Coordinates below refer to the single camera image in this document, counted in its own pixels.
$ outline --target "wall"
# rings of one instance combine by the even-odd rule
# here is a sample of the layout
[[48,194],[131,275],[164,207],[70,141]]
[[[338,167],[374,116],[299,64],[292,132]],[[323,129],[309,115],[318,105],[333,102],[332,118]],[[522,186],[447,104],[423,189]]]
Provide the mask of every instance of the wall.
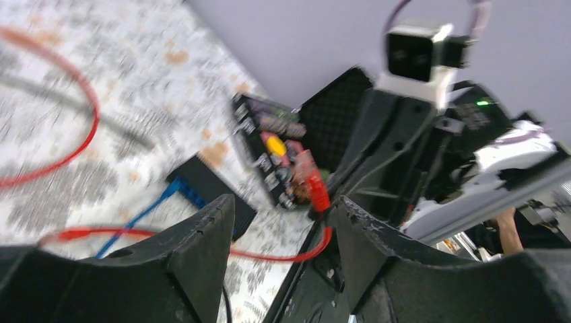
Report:
[[[396,0],[188,0],[274,100],[303,103],[352,65],[384,67],[380,31]],[[452,22],[468,1],[415,0],[401,17]],[[459,75],[483,83],[512,113],[534,109],[571,143],[570,0],[495,0],[490,24]]]

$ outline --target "yellow object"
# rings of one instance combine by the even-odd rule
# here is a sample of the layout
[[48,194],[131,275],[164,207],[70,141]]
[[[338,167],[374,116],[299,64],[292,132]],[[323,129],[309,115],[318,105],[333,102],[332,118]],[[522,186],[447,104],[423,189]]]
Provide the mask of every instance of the yellow object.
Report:
[[288,152],[286,145],[276,136],[271,136],[266,140],[266,147],[270,153],[274,153],[280,157]]

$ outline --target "person's arm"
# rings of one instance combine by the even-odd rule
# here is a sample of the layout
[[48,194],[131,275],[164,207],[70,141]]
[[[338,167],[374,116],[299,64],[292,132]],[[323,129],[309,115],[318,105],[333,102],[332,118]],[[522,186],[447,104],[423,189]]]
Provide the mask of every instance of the person's arm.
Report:
[[506,256],[523,251],[514,219],[515,212],[516,209],[513,207],[494,218],[500,232],[500,243]]

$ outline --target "white table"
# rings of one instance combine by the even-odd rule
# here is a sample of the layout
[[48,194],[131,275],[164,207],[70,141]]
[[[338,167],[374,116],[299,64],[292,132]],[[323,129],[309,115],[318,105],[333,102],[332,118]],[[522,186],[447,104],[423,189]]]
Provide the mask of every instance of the white table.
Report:
[[[73,225],[120,225],[158,196],[174,166],[206,150],[220,177],[259,210],[235,247],[274,255],[298,252],[310,221],[303,212],[274,209],[255,173],[238,162],[236,151],[243,147],[228,139],[230,98],[237,91],[263,91],[179,2],[0,1],[3,24],[33,36],[87,75],[106,119],[69,166],[0,191],[0,243],[34,243]],[[0,43],[0,176],[37,168],[76,147],[91,122],[82,102],[63,72]],[[118,129],[155,146],[127,140]],[[141,224],[161,229],[194,212],[176,196]],[[62,252],[93,256],[103,241],[70,244]],[[234,321],[260,322],[289,269],[290,264],[231,257],[226,287]],[[219,322],[225,321],[221,311]]]

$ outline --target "blue cable tie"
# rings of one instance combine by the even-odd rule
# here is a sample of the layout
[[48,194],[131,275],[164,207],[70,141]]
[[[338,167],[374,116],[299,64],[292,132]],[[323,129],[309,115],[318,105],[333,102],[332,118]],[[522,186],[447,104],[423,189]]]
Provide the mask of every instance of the blue cable tie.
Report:
[[156,209],[161,203],[163,203],[166,199],[174,195],[174,193],[178,192],[180,187],[182,186],[182,182],[179,179],[175,179],[172,183],[170,183],[161,196],[155,201],[151,206],[149,206],[146,210],[141,212],[138,216],[132,218],[127,224],[123,227],[123,230],[118,232],[117,234],[113,235],[109,241],[99,250],[99,252],[95,255],[95,258],[101,259],[105,254],[111,249],[111,247],[119,240],[121,235],[129,230],[133,229],[137,222],[141,221],[144,217],[149,215],[154,209]]

